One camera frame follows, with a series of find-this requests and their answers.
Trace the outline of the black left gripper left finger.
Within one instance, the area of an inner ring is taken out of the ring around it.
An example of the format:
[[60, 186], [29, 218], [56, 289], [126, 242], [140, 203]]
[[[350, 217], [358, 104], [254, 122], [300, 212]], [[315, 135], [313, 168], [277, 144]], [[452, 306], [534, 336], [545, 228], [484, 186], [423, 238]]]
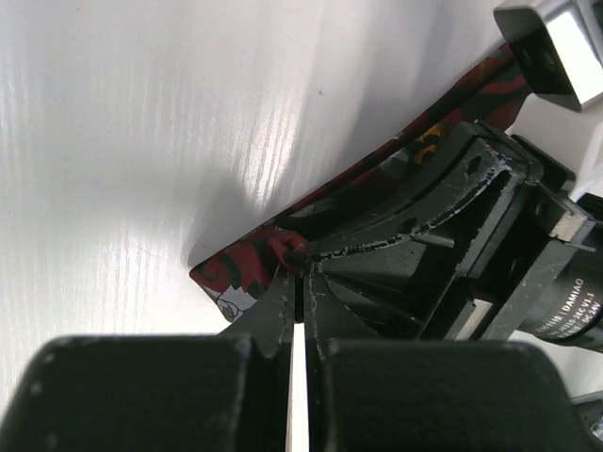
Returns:
[[32, 358], [5, 451], [283, 451], [295, 280], [216, 335], [62, 336]]

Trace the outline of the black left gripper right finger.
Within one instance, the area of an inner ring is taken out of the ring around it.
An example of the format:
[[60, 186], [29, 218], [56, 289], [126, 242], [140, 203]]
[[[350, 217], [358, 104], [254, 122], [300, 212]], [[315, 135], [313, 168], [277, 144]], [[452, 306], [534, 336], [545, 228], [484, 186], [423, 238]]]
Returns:
[[538, 347], [382, 338], [319, 271], [304, 281], [313, 451], [595, 451]]

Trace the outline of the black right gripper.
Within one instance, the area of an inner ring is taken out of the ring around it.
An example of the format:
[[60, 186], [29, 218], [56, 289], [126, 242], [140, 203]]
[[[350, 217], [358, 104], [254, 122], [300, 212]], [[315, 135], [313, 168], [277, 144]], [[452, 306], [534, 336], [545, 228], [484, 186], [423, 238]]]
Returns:
[[455, 126], [389, 198], [311, 242], [334, 295], [388, 339], [602, 350], [602, 197], [519, 136]]

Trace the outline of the dark red patterned tie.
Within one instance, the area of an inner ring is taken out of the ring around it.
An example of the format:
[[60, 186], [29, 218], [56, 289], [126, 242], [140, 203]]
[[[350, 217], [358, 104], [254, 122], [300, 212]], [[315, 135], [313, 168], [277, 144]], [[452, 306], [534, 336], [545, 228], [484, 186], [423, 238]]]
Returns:
[[460, 122], [506, 129], [530, 88], [508, 45], [498, 47], [396, 137], [189, 272], [234, 322], [269, 289], [279, 268], [301, 275], [311, 242], [395, 193], [442, 149]]

